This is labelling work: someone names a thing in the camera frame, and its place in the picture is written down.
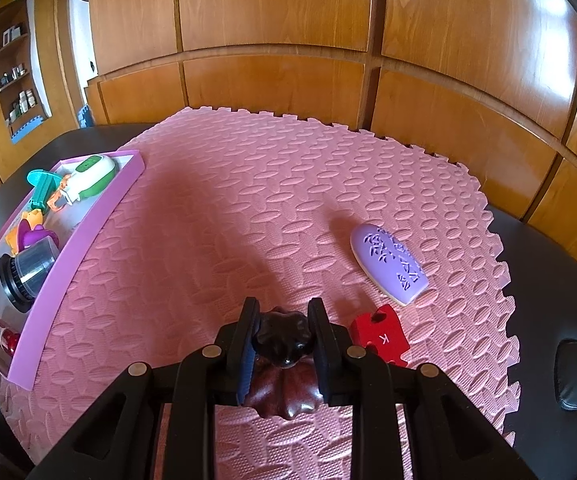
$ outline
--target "green and white device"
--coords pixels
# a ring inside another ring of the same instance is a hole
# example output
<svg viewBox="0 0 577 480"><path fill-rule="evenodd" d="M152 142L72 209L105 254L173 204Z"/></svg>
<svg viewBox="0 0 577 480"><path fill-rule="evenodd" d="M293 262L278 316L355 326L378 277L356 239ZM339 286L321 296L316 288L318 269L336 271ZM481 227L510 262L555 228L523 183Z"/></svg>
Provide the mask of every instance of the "green and white device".
<svg viewBox="0 0 577 480"><path fill-rule="evenodd" d="M115 161L110 156L91 155L71 173L55 205L73 205L73 202L101 193L117 172Z"/></svg>

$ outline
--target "purple toy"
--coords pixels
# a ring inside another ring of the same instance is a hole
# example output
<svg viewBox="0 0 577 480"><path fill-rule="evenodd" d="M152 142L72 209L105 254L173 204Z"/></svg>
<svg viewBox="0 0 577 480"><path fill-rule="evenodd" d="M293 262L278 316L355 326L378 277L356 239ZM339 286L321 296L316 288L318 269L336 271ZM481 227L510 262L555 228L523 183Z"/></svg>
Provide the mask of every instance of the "purple toy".
<svg viewBox="0 0 577 480"><path fill-rule="evenodd" d="M402 242L381 227L361 224L351 249L367 276L392 300L406 306L429 286L420 264Z"/></svg>
<svg viewBox="0 0 577 480"><path fill-rule="evenodd" d="M28 220L23 218L17 227L17 249L19 252L22 252L27 247L30 247L35 242L39 242L47 236L53 238L56 247L59 247L59 238L53 231L44 229L44 226L41 224L36 225L34 229L31 230Z"/></svg>

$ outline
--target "textured mat surface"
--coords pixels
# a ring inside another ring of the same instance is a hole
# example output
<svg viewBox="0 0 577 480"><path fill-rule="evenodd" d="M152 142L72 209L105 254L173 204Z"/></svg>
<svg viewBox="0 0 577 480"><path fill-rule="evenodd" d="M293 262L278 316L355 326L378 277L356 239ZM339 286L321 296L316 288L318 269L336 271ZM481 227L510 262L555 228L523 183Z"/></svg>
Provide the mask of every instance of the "textured mat surface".
<svg viewBox="0 0 577 480"><path fill-rule="evenodd" d="M464 166L343 126L245 110L182 110L143 133L146 171L95 239L42 355L34 391L0 378L0 405L40 460L129 364L181 360L238 317L243 299L300 308L322 296L349 325L385 303L356 263L352 228L406 242L430 287L397 311L411 367L431 361L495 427L518 407L506 368L515 304L479 183ZM217 413L221 479L347 478L351 412L293 422Z"/></svg>

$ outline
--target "red block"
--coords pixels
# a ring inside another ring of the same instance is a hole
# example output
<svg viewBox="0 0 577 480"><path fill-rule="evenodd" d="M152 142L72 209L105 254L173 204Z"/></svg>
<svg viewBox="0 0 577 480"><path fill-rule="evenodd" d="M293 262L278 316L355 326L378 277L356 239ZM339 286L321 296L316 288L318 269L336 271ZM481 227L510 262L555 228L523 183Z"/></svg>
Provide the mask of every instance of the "red block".
<svg viewBox="0 0 577 480"><path fill-rule="evenodd" d="M373 314L358 316L349 329L353 343L367 348L373 346L377 355L387 363L406 367L402 354L411 346L406 340L400 320L390 305L383 305Z"/></svg>

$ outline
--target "silver screw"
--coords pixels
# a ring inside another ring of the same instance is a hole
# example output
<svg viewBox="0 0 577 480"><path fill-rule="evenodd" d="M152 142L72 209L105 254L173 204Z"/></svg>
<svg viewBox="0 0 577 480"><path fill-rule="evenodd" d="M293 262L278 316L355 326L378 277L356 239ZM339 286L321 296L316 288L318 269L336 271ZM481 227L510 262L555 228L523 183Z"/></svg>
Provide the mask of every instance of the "silver screw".
<svg viewBox="0 0 577 480"><path fill-rule="evenodd" d="M204 346L202 349L202 355L208 358L219 357L221 353L222 349L217 345Z"/></svg>
<svg viewBox="0 0 577 480"><path fill-rule="evenodd" d="M353 359L362 359L367 354L367 351L361 346L353 345L346 349L346 354Z"/></svg>
<svg viewBox="0 0 577 480"><path fill-rule="evenodd" d="M420 367L420 371L424 377L428 377L429 379L437 377L440 374L440 369L431 363L424 363Z"/></svg>
<svg viewBox="0 0 577 480"><path fill-rule="evenodd" d="M133 363L128 367L128 374L133 377L139 377L140 375L144 375L147 370L148 367L144 363Z"/></svg>

